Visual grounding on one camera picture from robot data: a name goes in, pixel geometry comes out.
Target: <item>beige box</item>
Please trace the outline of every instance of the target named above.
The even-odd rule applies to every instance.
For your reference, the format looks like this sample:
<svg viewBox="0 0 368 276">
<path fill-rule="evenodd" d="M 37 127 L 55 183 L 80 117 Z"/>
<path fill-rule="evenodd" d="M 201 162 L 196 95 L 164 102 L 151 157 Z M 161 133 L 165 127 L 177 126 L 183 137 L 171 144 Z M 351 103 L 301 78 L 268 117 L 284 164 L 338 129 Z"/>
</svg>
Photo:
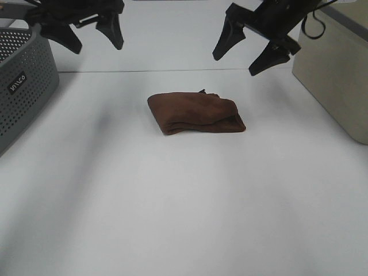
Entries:
<svg viewBox="0 0 368 276">
<path fill-rule="evenodd" d="M 293 74 L 356 141 L 368 144 L 368 2 L 336 4 L 316 16 L 326 24 L 322 38 L 302 32 Z M 307 32 L 321 25 L 312 19 Z"/>
</svg>

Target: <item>plastic basket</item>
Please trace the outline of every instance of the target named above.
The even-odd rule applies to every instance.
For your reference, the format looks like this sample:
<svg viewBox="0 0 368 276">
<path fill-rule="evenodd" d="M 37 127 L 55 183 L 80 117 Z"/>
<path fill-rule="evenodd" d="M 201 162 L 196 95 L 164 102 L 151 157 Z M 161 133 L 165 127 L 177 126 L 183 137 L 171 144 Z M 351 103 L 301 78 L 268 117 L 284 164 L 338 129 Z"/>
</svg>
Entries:
<svg viewBox="0 0 368 276">
<path fill-rule="evenodd" d="M 39 28 L 0 28 L 0 155 L 40 112 L 59 84 Z"/>
</svg>

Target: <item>towel fold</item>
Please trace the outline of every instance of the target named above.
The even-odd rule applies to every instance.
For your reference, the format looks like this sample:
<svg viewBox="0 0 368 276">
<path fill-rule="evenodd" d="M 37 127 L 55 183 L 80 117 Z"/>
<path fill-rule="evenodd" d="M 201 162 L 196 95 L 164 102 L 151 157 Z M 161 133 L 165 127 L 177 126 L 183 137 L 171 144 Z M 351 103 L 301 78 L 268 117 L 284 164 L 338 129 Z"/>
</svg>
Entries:
<svg viewBox="0 0 368 276">
<path fill-rule="evenodd" d="M 215 133 L 246 129 L 233 101 L 205 90 L 156 94 L 148 98 L 148 106 L 166 135 L 185 129 Z"/>
</svg>

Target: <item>brown cloth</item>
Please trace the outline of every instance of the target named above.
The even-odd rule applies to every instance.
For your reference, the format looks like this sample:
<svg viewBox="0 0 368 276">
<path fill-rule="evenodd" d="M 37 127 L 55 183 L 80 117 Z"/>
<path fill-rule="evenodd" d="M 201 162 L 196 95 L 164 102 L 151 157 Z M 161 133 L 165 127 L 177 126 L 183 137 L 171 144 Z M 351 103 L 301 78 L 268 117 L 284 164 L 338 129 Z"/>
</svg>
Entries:
<svg viewBox="0 0 368 276">
<path fill-rule="evenodd" d="M 162 132 L 175 134 L 185 129 L 202 132 L 242 132 L 246 126 L 235 103 L 216 94 L 173 92 L 148 98 Z"/>
</svg>

